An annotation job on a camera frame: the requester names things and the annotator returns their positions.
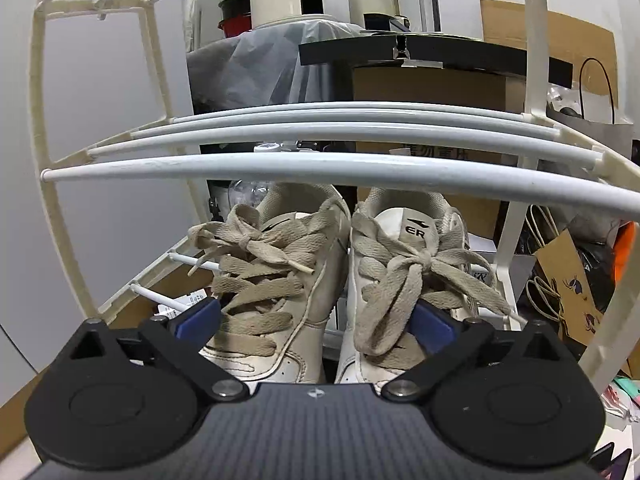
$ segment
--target white bottle cap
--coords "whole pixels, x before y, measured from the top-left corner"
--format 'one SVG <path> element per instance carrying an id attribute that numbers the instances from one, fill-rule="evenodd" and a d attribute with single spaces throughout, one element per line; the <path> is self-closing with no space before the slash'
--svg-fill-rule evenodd
<path id="1" fill-rule="evenodd" d="M 280 151 L 282 151 L 282 146 L 280 146 L 277 142 L 265 142 L 264 144 L 258 144 L 258 146 L 254 146 L 254 153 L 280 152 Z"/>

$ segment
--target black logo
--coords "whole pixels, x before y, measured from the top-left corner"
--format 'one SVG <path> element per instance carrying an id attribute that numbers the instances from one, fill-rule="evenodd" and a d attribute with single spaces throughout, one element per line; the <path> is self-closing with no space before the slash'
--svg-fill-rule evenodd
<path id="1" fill-rule="evenodd" d="M 413 222 L 416 225 L 419 225 L 423 229 L 427 229 L 429 227 L 429 225 L 427 223 L 423 222 L 422 220 L 414 220 L 413 218 L 408 218 L 407 220 L 409 222 Z"/>

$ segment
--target white sneaker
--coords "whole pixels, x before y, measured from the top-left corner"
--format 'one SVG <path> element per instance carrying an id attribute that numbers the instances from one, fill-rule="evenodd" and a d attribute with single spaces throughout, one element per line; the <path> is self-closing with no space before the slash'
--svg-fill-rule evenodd
<path id="1" fill-rule="evenodd" d="M 333 186 L 276 184 L 257 209 L 189 230 L 212 282 L 222 323 L 201 354 L 251 388 L 258 381 L 317 383 L 322 334 L 344 287 L 350 213 Z"/>
<path id="2" fill-rule="evenodd" d="M 347 329 L 336 383 L 373 383 L 379 392 L 426 357 L 406 330 L 418 299 L 458 320 L 476 316 L 476 302 L 510 312 L 493 288 L 489 263 L 466 247 L 460 213 L 440 193 L 371 190 L 351 221 Z M 487 268 L 491 286 L 465 272 L 469 264 Z"/>

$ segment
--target shoelace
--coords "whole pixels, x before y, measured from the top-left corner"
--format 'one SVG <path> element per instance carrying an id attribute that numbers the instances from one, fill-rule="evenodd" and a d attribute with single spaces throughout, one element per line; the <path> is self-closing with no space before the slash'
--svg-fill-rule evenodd
<path id="1" fill-rule="evenodd" d="M 425 357 L 414 336 L 404 331 L 415 303 L 422 298 L 433 306 L 454 309 L 465 306 L 462 294 L 501 315 L 511 315 L 504 298 L 494 289 L 496 279 L 490 264 L 479 254 L 459 248 L 418 250 L 390 238 L 378 223 L 361 210 L 352 217 L 353 249 L 362 255 L 358 272 L 374 283 L 362 288 L 366 307 L 356 316 L 354 344 L 359 352 L 378 366 L 409 369 Z M 462 242 L 462 233 L 452 232 Z M 440 235 L 440 246 L 451 245 Z M 488 271 L 488 285 L 464 270 L 464 264 L 477 264 Z M 435 275 L 448 286 L 430 290 L 423 279 Z"/>
<path id="2" fill-rule="evenodd" d="M 218 297 L 234 294 L 222 309 L 220 328 L 209 347 L 245 355 L 273 355 L 276 343 L 265 335 L 290 327 L 292 315 L 278 310 L 287 298 L 304 293 L 295 271 L 313 273 L 316 252 L 327 240 L 322 231 L 335 222 L 330 210 L 334 202 L 327 199 L 318 212 L 287 220 L 267 232 L 258 229 L 258 211 L 243 204 L 231 210 L 226 223 L 207 222 L 189 229 L 192 243 L 206 250 L 196 267 L 224 254 L 220 270 L 228 275 L 214 277 L 213 293 Z"/>

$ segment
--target white shoe rack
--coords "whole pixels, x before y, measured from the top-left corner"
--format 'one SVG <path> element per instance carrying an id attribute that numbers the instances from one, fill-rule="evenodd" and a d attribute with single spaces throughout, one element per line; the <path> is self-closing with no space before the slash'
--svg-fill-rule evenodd
<path id="1" fill-rule="evenodd" d="M 495 269 L 507 302 L 515 309 L 509 268 L 529 204 L 590 206 L 622 219 L 640 221 L 640 168 L 606 146 L 546 117 L 548 44 L 546 0 L 526 1 L 527 88 L 523 114 L 476 108 L 398 102 L 329 102 L 244 108 L 174 118 L 159 47 L 154 4 L 159 0 L 36 0 L 30 46 L 30 113 L 33 158 L 51 235 L 66 278 L 87 317 L 113 320 L 137 295 L 169 298 L 150 288 L 178 266 L 194 263 L 185 239 L 162 254 L 103 305 L 94 304 L 65 227 L 57 186 L 64 181 L 105 178 L 179 178 L 202 221 L 193 178 L 276 180 L 379 186 L 391 189 L 462 192 L 509 200 L 495 257 Z M 46 22 L 93 14 L 133 12 L 140 21 L 145 57 L 156 99 L 164 115 L 135 130 L 117 133 L 60 160 L 51 160 L 44 120 L 42 73 Z M 185 155 L 184 147 L 203 142 L 264 140 L 389 140 L 437 144 L 518 156 L 509 168 L 460 160 L 362 153 L 233 153 Z M 105 156 L 168 148 L 172 156 L 100 162 Z M 539 159 L 584 169 L 584 178 L 535 171 Z M 204 266 L 211 270 L 216 264 Z M 602 323 L 580 366 L 598 392 L 604 391 L 640 335 L 640 242 L 632 248 L 628 269 L 617 284 Z M 520 326 L 508 320 L 508 328 Z"/>

